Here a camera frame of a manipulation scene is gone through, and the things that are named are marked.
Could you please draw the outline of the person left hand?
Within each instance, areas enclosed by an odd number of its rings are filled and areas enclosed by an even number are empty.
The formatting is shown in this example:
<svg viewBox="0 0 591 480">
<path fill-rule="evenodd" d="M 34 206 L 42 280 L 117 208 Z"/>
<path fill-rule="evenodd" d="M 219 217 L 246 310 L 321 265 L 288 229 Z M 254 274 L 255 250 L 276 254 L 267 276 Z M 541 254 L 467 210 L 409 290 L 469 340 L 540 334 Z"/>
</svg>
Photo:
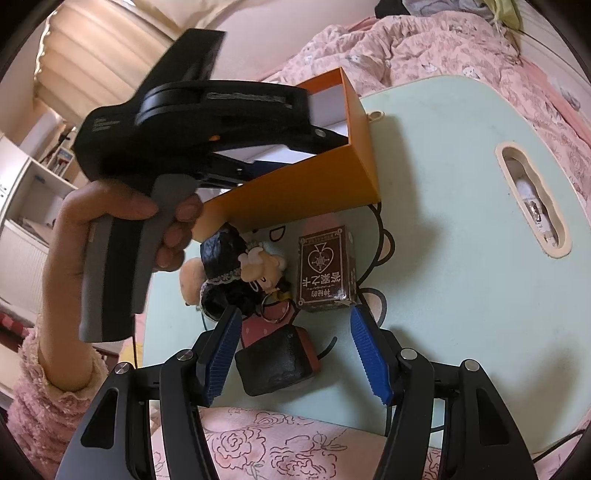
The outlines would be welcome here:
<svg viewBox="0 0 591 480">
<path fill-rule="evenodd" d="M 43 271 L 38 328 L 39 360 L 47 379 L 78 391 L 93 371 L 91 345 L 79 340 L 85 249 L 91 224 L 104 215 L 145 220 L 157 212 L 145 195 L 116 180 L 98 180 L 69 194 L 61 205 Z"/>
</svg>

